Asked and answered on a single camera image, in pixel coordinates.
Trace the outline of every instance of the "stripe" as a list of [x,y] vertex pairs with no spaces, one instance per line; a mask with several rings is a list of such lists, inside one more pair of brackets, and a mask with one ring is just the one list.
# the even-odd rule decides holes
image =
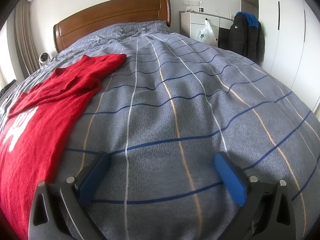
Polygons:
[[226,154],[228,155],[227,146],[226,146],[226,142],[225,142],[223,133],[222,133],[222,131],[221,131],[221,127],[220,127],[220,125],[219,125],[219,122],[218,122],[217,118],[215,117],[215,115],[214,115],[214,113],[213,113],[212,105],[211,105],[211,103],[210,103],[210,102],[208,101],[208,99],[207,99],[207,95],[206,95],[206,92],[205,92],[205,89],[204,89],[204,86],[203,86],[202,82],[201,82],[200,79],[191,71],[191,69],[187,67],[186,63],[185,63],[179,56],[177,56],[163,40],[161,40],[161,41],[168,47],[168,49],[172,52],[173,55],[175,55],[176,57],[178,57],[178,58],[180,59],[180,61],[181,61],[181,62],[185,65],[185,67],[194,75],[194,77],[198,80],[198,82],[199,82],[200,85],[202,86],[202,89],[203,89],[204,95],[205,95],[205,100],[207,101],[207,104],[210,106],[212,117],[213,117],[215,123],[217,124],[217,126],[218,126],[218,128],[219,128],[219,132],[220,132],[220,135],[221,135],[221,139],[222,139],[222,142],[223,142],[223,146],[224,146],[224,149],[225,149]]
[[95,154],[95,155],[99,154],[98,152],[94,152],[94,151],[74,149],[74,148],[65,148],[65,150],[70,152],[88,153],[88,154]]
[[271,152],[273,152],[275,149],[277,149],[280,145],[282,145],[296,130],[299,129],[299,127],[303,124],[303,122],[307,119],[309,114],[311,113],[311,110],[308,112],[306,117],[302,120],[302,122],[294,128],[286,137],[284,137],[278,144],[276,144],[274,147],[272,147],[268,152],[266,152],[259,160],[257,160],[254,164],[244,168],[244,171],[253,168],[254,166],[258,165],[265,157],[267,157]]
[[[261,73],[263,73],[264,74],[264,72],[263,71],[261,71],[261,70],[259,70],[259,69],[257,69],[257,68],[255,68],[255,67],[253,67],[252,66],[252,68],[253,69],[255,69],[255,70],[257,70],[257,71],[259,71],[259,72],[261,72]],[[284,93],[283,93],[283,91],[282,91],[282,89],[278,86],[278,84],[276,84],[272,79],[271,79],[271,77],[269,76],[269,79],[279,88],[279,90],[281,91],[281,93],[284,95]],[[288,101],[288,103],[292,106],[292,108],[295,110],[295,112],[296,112],[296,114],[301,118],[301,119],[303,119],[303,117],[298,113],[298,111],[296,110],[296,108],[291,104],[291,102],[289,101],[289,99],[288,98],[286,98],[286,100]],[[314,132],[314,134],[318,137],[318,140],[320,141],[320,138],[319,138],[319,136],[318,136],[318,134],[316,133],[316,131],[311,127],[311,125],[305,120],[304,121],[305,122],[305,124],[306,125],[308,125],[310,128],[311,128],[311,130]],[[311,149],[310,149],[310,147],[308,146],[308,144],[307,144],[307,142],[306,142],[306,140],[305,140],[305,138],[303,137],[303,135],[298,131],[298,133],[301,135],[301,137],[302,137],[302,139],[303,139],[303,141],[304,141],[304,143],[305,143],[305,145],[307,146],[307,148],[308,148],[308,150],[309,150],[309,152],[311,153],[311,155],[312,155],[312,157],[313,157],[313,159],[315,160],[315,163],[317,163],[317,161],[316,161],[316,158],[315,158],[315,156],[314,156],[314,154],[313,154],[313,152],[311,151]]]
[[[199,52],[188,52],[188,53],[182,54],[182,55],[180,55],[180,56],[178,56],[178,57],[182,57],[182,56],[185,56],[185,55],[188,55],[188,54],[191,54],[191,53],[201,53],[201,52],[204,52],[204,51],[206,51],[206,50],[208,50],[208,49],[210,49],[210,48],[206,48],[206,49],[204,49],[204,50],[202,50],[202,51],[199,51]],[[153,61],[158,60],[158,59],[159,59],[159,57],[160,57],[161,55],[165,54],[165,53],[170,55],[170,53],[169,53],[169,52],[164,51],[164,52],[162,52],[159,56],[157,56],[157,58],[156,58],[156,59],[148,60],[148,61],[138,61],[138,62],[140,62],[140,63],[153,62]]]
[[[303,185],[303,187],[297,192],[297,194],[295,194],[292,197],[292,201],[295,200],[295,198],[297,198],[297,196],[305,189],[305,187],[309,183],[310,179],[312,178],[315,170],[316,170],[316,167],[312,171],[311,175],[309,176],[308,180]],[[222,185],[222,184],[223,184],[222,182],[216,182],[214,184],[211,184],[211,185],[208,185],[208,186],[205,186],[205,187],[202,187],[200,189],[197,189],[197,190],[194,190],[194,191],[190,191],[190,192],[187,192],[187,193],[184,193],[184,194],[179,194],[179,195],[174,195],[174,196],[169,196],[169,197],[163,197],[163,198],[156,198],[156,199],[128,201],[127,203],[134,205],[134,204],[150,204],[150,203],[158,203],[158,202],[170,201],[170,200],[175,200],[175,199],[178,199],[178,198],[187,197],[187,196],[190,196],[192,194],[199,193],[199,192],[203,192],[203,191],[206,191],[206,190],[208,190],[210,188],[213,188],[213,187],[216,187],[216,186],[219,186],[219,185]],[[92,202],[94,202],[94,203],[111,203],[111,204],[122,204],[123,203],[123,201],[120,201],[120,200],[103,200],[103,199],[92,200]]]
[[[210,62],[212,62],[213,61],[213,59],[215,58],[215,56],[210,60],[210,61],[208,61],[208,62],[193,62],[193,61],[185,61],[185,62],[188,62],[188,63],[192,63],[192,64],[201,64],[201,63],[210,63]],[[162,65],[164,65],[164,64],[166,64],[166,63],[176,63],[176,64],[180,64],[181,62],[175,62],[175,61],[166,61],[166,62],[164,62],[164,63],[162,63],[161,65],[160,65],[160,67],[162,66]],[[153,74],[153,73],[156,73],[156,72],[158,72],[159,71],[159,68],[157,69],[157,70],[155,70],[155,71],[152,71],[152,72],[143,72],[143,71],[137,71],[137,72],[140,72],[140,73],[143,73],[143,74]],[[135,72],[132,72],[132,73],[130,73],[130,74],[117,74],[117,75],[114,75],[115,77],[116,76],[131,76],[132,74],[134,74]]]
[[[266,103],[276,103],[280,100],[282,100],[283,98],[286,98],[288,95],[290,95],[292,93],[292,91],[290,91],[288,94],[278,98],[276,101],[263,101],[263,102],[260,102],[259,104],[255,105],[255,106],[252,106],[252,107],[249,107],[247,108],[246,110],[234,115],[229,123],[223,127],[221,130],[224,131],[226,130],[229,125],[231,124],[231,122],[233,120],[235,120],[237,117],[241,116],[242,114],[245,114],[247,113],[248,111],[252,110],[252,109],[255,109],[263,104],[266,104]],[[134,150],[134,149],[138,149],[138,148],[143,148],[143,147],[147,147],[147,146],[152,146],[152,145],[158,145],[158,144],[163,144],[163,143],[169,143],[169,142],[177,142],[177,141],[187,141],[187,140],[195,140],[195,139],[206,139],[206,138],[210,138],[214,135],[216,135],[217,133],[219,133],[219,130],[213,132],[212,134],[208,134],[208,135],[198,135],[198,136],[188,136],[188,137],[181,137],[181,138],[171,138],[171,139],[165,139],[165,140],[159,140],[159,141],[153,141],[153,142],[148,142],[148,143],[142,143],[142,144],[138,144],[138,145],[135,145],[135,146],[131,146],[131,147],[128,147],[128,150]],[[72,148],[68,148],[68,150],[74,150],[76,152],[82,152],[83,150],[79,150],[79,149],[72,149]],[[110,153],[110,155],[114,155],[114,154],[118,154],[118,153],[122,153],[124,152],[124,149],[121,149],[121,150],[116,150],[116,151],[113,151]]]
[[[252,66],[252,68],[255,69],[255,70],[257,70],[257,71],[259,71],[259,72],[262,72],[262,71],[260,71],[259,69],[255,68],[255,67],[253,67],[253,66]],[[278,84],[276,84],[271,78],[270,78],[270,80],[279,88],[279,90],[281,91],[281,93],[284,94],[283,91],[282,91],[282,89],[278,86]],[[296,110],[296,108],[291,104],[291,102],[289,101],[288,98],[287,98],[287,101],[288,101],[288,103],[292,106],[292,108],[295,110],[296,114],[297,114],[301,119],[303,119],[302,116],[301,116],[301,115],[298,113],[298,111]],[[318,137],[318,139],[319,139],[319,141],[320,141],[320,138],[319,138],[318,134],[317,134],[316,131],[311,127],[311,125],[310,125],[307,121],[304,121],[304,122],[306,123],[306,125],[308,125],[308,126],[310,127],[310,129],[314,132],[314,134]],[[316,158],[315,158],[313,152],[312,152],[311,149],[309,148],[309,146],[308,146],[308,144],[306,143],[306,141],[305,141],[304,137],[302,136],[302,134],[301,134],[300,132],[299,132],[299,134],[301,135],[304,143],[306,144],[307,148],[309,149],[309,151],[310,151],[313,159],[314,159],[315,162],[316,162],[316,167],[318,168],[318,171],[320,172],[319,167],[318,167],[318,162],[316,161]],[[302,194],[301,194],[301,201],[302,201],[302,205],[303,205],[303,209],[304,209],[304,229],[303,229],[303,236],[304,236],[304,235],[305,235],[305,232],[306,232],[306,226],[307,226],[307,222],[306,222],[306,221],[307,221],[307,215],[306,215],[306,212],[305,212],[305,204],[304,204],[304,200],[303,200]]]
[[[205,50],[203,50],[203,51],[200,51],[200,52],[189,52],[189,53],[186,53],[186,54],[183,54],[183,55],[180,55],[180,56],[178,56],[178,57],[182,57],[182,56],[184,56],[184,55],[187,55],[187,54],[191,54],[191,53],[201,53],[201,52],[204,52],[204,51],[206,51],[207,49],[205,49]],[[185,62],[189,62],[189,63],[195,63],[195,64],[200,64],[200,63],[210,63],[210,62],[212,62],[212,60],[215,58],[215,56],[210,60],[210,61],[208,61],[208,62],[205,62],[205,61],[202,61],[202,62],[192,62],[192,61],[185,61]],[[121,66],[119,69],[121,69],[121,68],[124,68],[124,67],[126,67],[127,65],[129,65],[129,63],[131,63],[131,62],[134,62],[135,60],[130,60],[129,62],[127,62],[127,64],[125,64],[125,65],[123,65],[123,66]],[[147,62],[152,62],[152,61],[156,61],[156,59],[155,60],[151,60],[151,61],[138,61],[138,62],[140,62],[140,63],[147,63]],[[164,62],[164,63],[162,63],[160,66],[162,66],[163,64],[165,64],[165,63],[168,63],[168,62],[170,62],[170,63],[180,63],[180,62],[172,62],[172,61],[167,61],[167,62]],[[251,63],[251,64],[245,64],[244,62],[242,62],[243,63],[243,65],[254,65],[255,63],[253,62],[253,63]],[[156,70],[156,71],[154,71],[154,72],[147,72],[147,73],[145,73],[145,72],[143,72],[144,74],[151,74],[151,73],[155,73],[155,72],[157,72],[158,70]]]
[[[112,80],[112,76],[113,76],[114,72],[112,73],[111,75],[111,78],[108,82],[108,85],[106,87],[106,90],[108,89],[109,85],[110,85],[110,82]],[[101,94],[100,96],[100,100],[99,100],[99,104],[97,106],[97,109],[96,109],[96,113],[98,112],[99,110],[99,107],[100,107],[100,104],[101,104],[101,101],[102,101],[102,97],[103,97],[104,93]],[[92,124],[92,121],[94,119],[95,115],[92,115],[91,119],[90,119],[90,122],[89,122],[89,125],[88,125],[88,129],[87,129],[87,133],[85,135],[85,138],[84,138],[84,142],[83,142],[83,150],[86,149],[86,146],[87,146],[87,140],[88,140],[88,136],[89,136],[89,132],[90,132],[90,128],[91,128],[91,124]],[[84,166],[84,159],[85,159],[85,153],[82,154],[82,161],[81,161],[81,165],[80,165],[80,168],[79,168],[79,171],[78,171],[78,174],[80,173],[80,171],[83,169],[83,166]]]
[[239,70],[239,72],[251,83],[251,85],[253,85],[254,87],[255,87],[255,89],[256,90],[258,90],[259,92],[260,92],[260,94],[262,94],[264,97],[266,97],[262,92],[261,92],[261,90],[259,89],[259,88],[257,88],[254,84],[252,84],[252,82],[250,81],[250,79],[245,75],[245,74],[243,74],[242,72],[241,72],[241,70],[236,66],[236,65],[233,65],[233,66],[235,66],[238,70]]
[[139,38],[137,37],[137,55],[136,55],[136,76],[135,76],[135,85],[133,89],[133,93],[131,96],[131,103],[128,113],[128,121],[127,121],[127,142],[125,146],[125,159],[126,159],[126,184],[125,184],[125,196],[124,196],[124,227],[125,227],[125,235],[126,239],[129,240],[129,231],[128,231],[128,217],[127,217],[127,201],[128,201],[128,188],[129,188],[129,160],[128,160],[128,145],[129,145],[129,124],[130,124],[130,115],[131,115],[131,109],[132,109],[132,103],[133,103],[133,97],[136,92],[136,86],[137,86],[137,59],[138,59],[138,41]]
[[313,169],[313,171],[311,172],[309,178],[307,179],[307,181],[305,182],[305,184],[303,185],[303,187],[292,197],[292,201],[294,201],[298,196],[299,194],[305,189],[305,187],[308,185],[309,181],[311,180],[313,174],[315,174],[315,171],[316,171],[316,168],[318,167],[318,162],[319,162],[319,159],[320,159],[320,154],[317,158],[317,161],[316,161],[316,166],[315,168]]
[[[197,42],[195,42],[194,44],[190,44],[190,46],[193,46],[193,45],[195,45],[195,44],[197,44],[197,43],[199,43],[199,42],[200,42],[200,41],[197,41]],[[177,48],[175,48],[174,50],[180,49],[180,48],[185,47],[185,46],[186,46],[186,45],[177,47]],[[152,52],[152,53],[140,53],[140,54],[138,54],[138,55],[152,55],[152,54],[154,54],[154,52]]]
[[[157,53],[156,53],[156,50],[154,49],[155,51],[155,54],[156,54],[156,57],[157,57],[157,60],[158,60],[158,64],[159,64],[159,73],[160,73],[160,76],[161,76],[161,80],[162,82],[164,82],[164,78],[162,76],[162,72],[161,72],[161,67],[160,67],[160,61],[159,61],[159,57],[157,56]],[[169,96],[169,98],[172,98],[171,94],[170,94],[170,91],[167,87],[167,85],[165,84],[165,82],[163,83],[164,85],[164,88],[165,90],[167,91],[167,94]],[[180,132],[179,132],[179,127],[178,127],[178,118],[177,118],[177,112],[176,112],[176,109],[175,109],[175,106],[174,106],[174,102],[173,102],[173,99],[170,99],[170,103],[171,103],[171,107],[172,107],[172,111],[173,111],[173,115],[174,115],[174,120],[175,120],[175,127],[176,127],[176,133],[177,133],[177,137],[180,138]],[[193,183],[193,179],[191,177],[191,173],[189,171],[189,167],[188,167],[188,164],[187,164],[187,161],[185,159],[185,156],[184,156],[184,150],[183,150],[183,147],[182,147],[182,143],[181,141],[179,141],[179,149],[180,149],[180,153],[181,153],[181,159],[182,159],[182,163],[183,163],[183,167],[186,171],[186,174],[187,174],[187,177],[188,177],[188,180],[189,180],[189,184],[190,184],[190,187],[192,189],[192,191],[196,190],[195,186],[194,186],[194,183]],[[195,194],[194,195],[194,202],[195,202],[195,205],[196,205],[196,210],[197,210],[197,214],[198,214],[198,222],[199,222],[199,233],[198,233],[198,238],[201,234],[201,229],[202,229],[202,214],[201,214],[201,207],[200,207],[200,202],[199,202],[199,199],[198,199],[198,196]]]
[[[257,79],[257,80],[254,80],[254,81],[252,81],[252,82],[259,81],[259,80],[261,80],[261,79],[263,79],[263,78],[265,78],[265,77],[267,77],[267,75],[265,75],[265,76],[263,76],[263,77],[261,77],[261,78],[259,78],[259,79]],[[162,104],[160,104],[160,105],[152,105],[152,104],[146,104],[146,103],[137,103],[137,104],[134,104],[134,105],[132,105],[132,106],[161,107],[161,106],[165,105],[167,102],[169,102],[170,100],[175,99],[175,98],[182,98],[182,99],[186,99],[186,100],[192,100],[192,99],[194,99],[194,98],[196,98],[196,97],[198,97],[198,96],[200,96],[200,95],[206,96],[206,98],[207,98],[207,97],[213,96],[215,93],[217,93],[217,92],[219,92],[219,91],[222,91],[222,92],[225,92],[225,93],[229,93],[229,92],[231,91],[231,87],[234,86],[234,85],[249,84],[249,83],[250,83],[250,82],[234,83],[234,84],[232,84],[232,85],[230,86],[230,88],[229,88],[228,91],[224,91],[224,90],[222,90],[222,89],[218,89],[217,91],[213,92],[213,93],[210,94],[210,95],[206,95],[206,94],[204,94],[204,93],[198,93],[198,94],[192,96],[191,98],[187,98],[187,97],[183,97],[183,96],[176,96],[176,97],[173,97],[173,98],[168,99],[167,101],[165,101],[164,103],[162,103]],[[128,107],[130,107],[130,105],[123,106],[123,107],[121,107],[120,109],[118,109],[118,110],[116,110],[116,111],[103,111],[103,112],[96,112],[96,113],[84,113],[83,115],[88,115],[88,114],[116,114],[116,113],[118,113],[119,111],[121,111],[121,110],[123,110],[123,109],[125,109],[125,108],[128,108]]]
[[[247,106],[250,106],[250,105],[247,104],[243,99],[241,99],[235,92],[233,92],[233,94],[234,94],[240,101],[242,101],[244,104],[246,104]],[[269,138],[270,142],[271,142],[274,146],[276,146],[276,143],[273,141],[273,138],[271,137],[268,129],[266,128],[266,126],[265,126],[264,122],[262,121],[261,117],[259,116],[259,114],[258,114],[254,109],[253,109],[252,111],[255,113],[255,115],[256,115],[257,118],[259,119],[259,121],[260,121],[263,129],[265,130],[265,132],[266,132],[267,135],[268,135],[268,138]],[[282,151],[279,147],[277,147],[277,150],[278,150],[278,152],[280,153],[280,155],[282,156],[282,158],[284,159],[284,161],[285,161],[285,163],[286,163],[286,165],[287,165],[287,167],[288,167],[288,169],[289,169],[289,171],[290,171],[290,173],[291,173],[291,176],[293,177],[293,180],[294,180],[294,182],[295,182],[295,184],[296,184],[296,186],[297,186],[297,189],[300,190],[300,185],[299,185],[299,183],[298,183],[298,180],[297,180],[297,178],[296,178],[296,176],[295,176],[295,174],[294,174],[294,172],[293,172],[293,170],[292,170],[292,168],[291,168],[291,166],[290,166],[290,164],[289,164],[289,162],[288,162],[285,154],[283,153],[283,151]],[[307,224],[306,207],[305,207],[303,195],[301,194],[300,196],[301,196],[301,202],[302,202],[303,214],[304,214],[304,228],[306,228],[306,224]]]
[[[129,205],[139,205],[139,204],[152,204],[152,203],[171,201],[171,200],[175,200],[175,199],[179,199],[179,198],[188,197],[188,196],[206,191],[208,189],[211,189],[213,187],[220,186],[220,185],[223,185],[223,183],[221,181],[213,183],[213,184],[206,186],[206,187],[202,187],[200,189],[196,189],[196,190],[193,190],[193,191],[190,191],[187,193],[183,193],[183,194],[178,194],[178,195],[174,195],[174,196],[170,196],[170,197],[147,199],[147,200],[128,200],[127,203]],[[121,200],[107,200],[107,199],[94,199],[91,202],[92,203],[110,203],[110,204],[123,204],[124,203],[124,201],[121,201]]]
[[[226,66],[224,66],[224,67],[223,67],[223,69],[222,69],[222,71],[221,71],[220,73],[213,74],[213,75],[208,74],[208,73],[207,73],[207,72],[205,72],[205,71],[197,71],[197,72],[194,72],[194,73],[195,73],[195,74],[198,74],[198,73],[205,73],[205,74],[207,74],[208,76],[213,77],[213,76],[216,76],[216,75],[220,75],[220,74],[222,74],[222,73],[223,73],[223,71],[224,71],[224,69],[225,69],[226,67],[228,67],[228,66],[231,66],[231,65],[226,65]],[[148,90],[156,90],[156,89],[157,89],[157,87],[158,87],[160,84],[162,84],[163,82],[166,82],[166,81],[168,81],[168,80],[174,80],[174,79],[183,78],[183,77],[186,77],[186,76],[189,76],[189,75],[192,75],[192,73],[188,73],[188,74],[185,74],[185,75],[180,76],[180,77],[167,78],[167,79],[165,79],[164,81],[160,82],[158,85],[156,85],[156,87],[155,87],[155,88],[149,88],[149,87],[138,87],[138,86],[137,86],[137,88],[143,88],[143,89],[148,89]],[[123,86],[134,87],[134,86],[132,86],[132,85],[124,84],[124,85],[120,85],[120,86],[112,87],[112,88],[110,88],[109,90],[102,90],[102,91],[99,91],[98,93],[107,92],[107,91],[110,91],[110,90],[112,90],[112,89],[120,88],[120,87],[123,87]]]

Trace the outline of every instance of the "headboard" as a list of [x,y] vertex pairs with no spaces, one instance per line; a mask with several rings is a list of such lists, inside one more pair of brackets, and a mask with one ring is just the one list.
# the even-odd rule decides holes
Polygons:
[[161,20],[171,23],[170,0],[111,0],[80,12],[53,27],[57,52],[64,50],[78,39],[103,27],[116,23]]

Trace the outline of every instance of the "bed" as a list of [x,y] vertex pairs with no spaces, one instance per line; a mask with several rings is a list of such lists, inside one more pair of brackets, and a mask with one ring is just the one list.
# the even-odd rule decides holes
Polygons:
[[1,128],[11,103],[55,68],[125,53],[73,128],[56,175],[63,181],[98,152],[110,154],[87,207],[107,239],[217,239],[238,209],[213,167],[219,151],[263,182],[285,179],[297,239],[316,236],[314,114],[252,61],[170,33],[170,21],[169,0],[113,0],[62,20],[53,29],[58,55],[2,104]]

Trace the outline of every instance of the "metal screw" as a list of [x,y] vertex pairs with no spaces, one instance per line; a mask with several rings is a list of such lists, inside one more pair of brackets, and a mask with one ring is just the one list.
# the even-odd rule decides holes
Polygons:
[[43,181],[43,180],[41,180],[41,181],[38,183],[38,186],[39,186],[39,187],[44,186],[44,181]]
[[279,181],[279,183],[280,183],[281,186],[287,185],[287,183],[286,183],[283,179],[281,179],[281,180]]
[[249,180],[252,183],[258,182],[258,178],[256,176],[250,176]]
[[67,182],[68,183],[74,183],[75,182],[75,177],[73,177],[73,176],[68,177],[67,178]]

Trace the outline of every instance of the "blue cloth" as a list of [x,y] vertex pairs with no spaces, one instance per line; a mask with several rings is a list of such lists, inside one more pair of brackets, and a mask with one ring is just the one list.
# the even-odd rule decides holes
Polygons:
[[236,17],[239,14],[245,15],[245,17],[247,18],[249,27],[255,27],[258,29],[259,22],[258,22],[258,19],[253,14],[247,13],[247,12],[237,12]]

